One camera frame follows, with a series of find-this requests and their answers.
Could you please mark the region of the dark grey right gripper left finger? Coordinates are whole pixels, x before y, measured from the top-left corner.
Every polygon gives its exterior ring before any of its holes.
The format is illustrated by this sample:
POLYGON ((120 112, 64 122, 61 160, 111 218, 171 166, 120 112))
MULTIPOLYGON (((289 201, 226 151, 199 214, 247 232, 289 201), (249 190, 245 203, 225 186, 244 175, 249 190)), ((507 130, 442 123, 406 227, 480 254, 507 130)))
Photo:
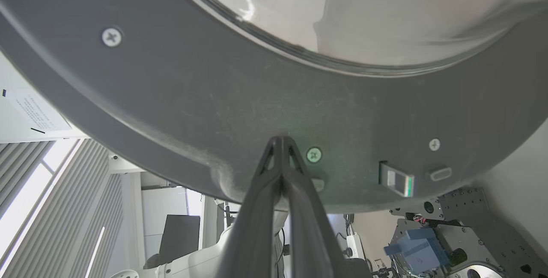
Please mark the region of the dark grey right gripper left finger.
POLYGON ((233 224, 217 278, 272 278, 274 207, 281 195, 282 137, 269 140, 233 224))

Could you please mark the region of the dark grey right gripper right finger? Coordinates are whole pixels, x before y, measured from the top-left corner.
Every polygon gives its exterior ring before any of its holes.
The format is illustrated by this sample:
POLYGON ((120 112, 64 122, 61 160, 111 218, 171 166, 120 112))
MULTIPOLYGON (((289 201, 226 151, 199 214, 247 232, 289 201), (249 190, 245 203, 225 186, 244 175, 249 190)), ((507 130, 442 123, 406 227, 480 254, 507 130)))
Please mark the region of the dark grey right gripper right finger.
POLYGON ((289 204, 292 278, 345 278, 336 236, 295 141, 282 137, 282 194, 289 204))

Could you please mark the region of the dark grey washing machine door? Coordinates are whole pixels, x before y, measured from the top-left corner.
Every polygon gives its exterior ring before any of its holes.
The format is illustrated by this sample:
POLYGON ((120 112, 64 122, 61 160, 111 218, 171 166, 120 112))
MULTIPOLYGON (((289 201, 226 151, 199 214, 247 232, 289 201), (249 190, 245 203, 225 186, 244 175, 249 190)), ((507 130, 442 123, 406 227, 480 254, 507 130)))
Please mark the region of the dark grey washing machine door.
POLYGON ((378 210, 471 182, 548 118, 548 0, 0 0, 0 48, 87 135, 238 203, 274 136, 321 149, 327 210, 378 210))

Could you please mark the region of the metal door latch hook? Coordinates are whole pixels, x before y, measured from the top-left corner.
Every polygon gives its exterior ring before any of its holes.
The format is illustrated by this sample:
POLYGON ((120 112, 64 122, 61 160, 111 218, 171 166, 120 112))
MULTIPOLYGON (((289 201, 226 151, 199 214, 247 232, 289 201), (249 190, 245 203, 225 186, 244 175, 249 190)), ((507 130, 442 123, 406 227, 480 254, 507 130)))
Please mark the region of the metal door latch hook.
POLYGON ((403 198, 414 196, 415 175, 381 161, 378 167, 378 183, 403 198))

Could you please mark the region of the white power strip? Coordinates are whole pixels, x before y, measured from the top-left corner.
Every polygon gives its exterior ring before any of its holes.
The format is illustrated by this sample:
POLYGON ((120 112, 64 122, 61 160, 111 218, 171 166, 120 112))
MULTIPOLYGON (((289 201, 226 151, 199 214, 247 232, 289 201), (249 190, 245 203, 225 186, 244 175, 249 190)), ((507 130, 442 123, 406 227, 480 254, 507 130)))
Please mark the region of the white power strip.
POLYGON ((362 242, 358 233, 351 233, 346 237, 347 248, 345 254, 348 258, 357 258, 365 260, 362 242))

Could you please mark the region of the white robot waist column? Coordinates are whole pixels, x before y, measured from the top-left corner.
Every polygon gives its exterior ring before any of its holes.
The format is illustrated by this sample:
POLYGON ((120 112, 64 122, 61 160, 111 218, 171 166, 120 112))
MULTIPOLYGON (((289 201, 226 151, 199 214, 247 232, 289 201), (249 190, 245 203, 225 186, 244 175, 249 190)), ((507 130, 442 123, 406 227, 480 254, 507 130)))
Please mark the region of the white robot waist column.
MULTIPOLYGON (((219 241, 211 247, 199 249, 196 252, 184 255, 170 263, 151 269, 125 269, 115 273, 109 278, 216 278, 221 253, 227 247, 233 227, 227 227, 220 235, 219 241)), ((272 251, 271 273, 268 278, 284 278, 283 251, 284 241, 280 239, 283 227, 279 223, 274 224, 274 244, 272 251)))

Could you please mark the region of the dark flat monitor screen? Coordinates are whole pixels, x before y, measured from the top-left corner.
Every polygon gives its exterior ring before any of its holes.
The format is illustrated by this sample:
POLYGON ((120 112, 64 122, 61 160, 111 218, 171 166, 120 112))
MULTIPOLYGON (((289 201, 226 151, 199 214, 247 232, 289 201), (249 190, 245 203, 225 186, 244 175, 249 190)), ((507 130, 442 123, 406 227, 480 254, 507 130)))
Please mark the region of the dark flat monitor screen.
POLYGON ((159 265, 199 249, 200 217, 169 214, 159 247, 159 265))

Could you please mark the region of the blue electronics box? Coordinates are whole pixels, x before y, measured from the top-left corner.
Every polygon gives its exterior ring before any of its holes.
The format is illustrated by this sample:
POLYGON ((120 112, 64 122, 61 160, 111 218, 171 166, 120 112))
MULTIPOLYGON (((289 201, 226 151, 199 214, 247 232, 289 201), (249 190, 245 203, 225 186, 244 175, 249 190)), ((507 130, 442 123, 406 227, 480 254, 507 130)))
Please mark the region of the blue electronics box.
POLYGON ((419 274, 450 264, 450 258, 433 228, 398 231, 396 235, 399 237, 395 243, 385 246, 383 250, 391 257, 403 257, 412 273, 419 274))

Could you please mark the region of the white paper notice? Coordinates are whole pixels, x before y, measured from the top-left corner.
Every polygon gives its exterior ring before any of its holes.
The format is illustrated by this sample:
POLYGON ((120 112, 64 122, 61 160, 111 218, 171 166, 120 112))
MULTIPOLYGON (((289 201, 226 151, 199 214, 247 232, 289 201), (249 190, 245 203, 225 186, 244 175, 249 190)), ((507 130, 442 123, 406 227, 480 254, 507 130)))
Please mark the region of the white paper notice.
POLYGON ((72 129, 63 116, 34 90, 7 90, 4 97, 22 114, 32 129, 43 133, 72 129))

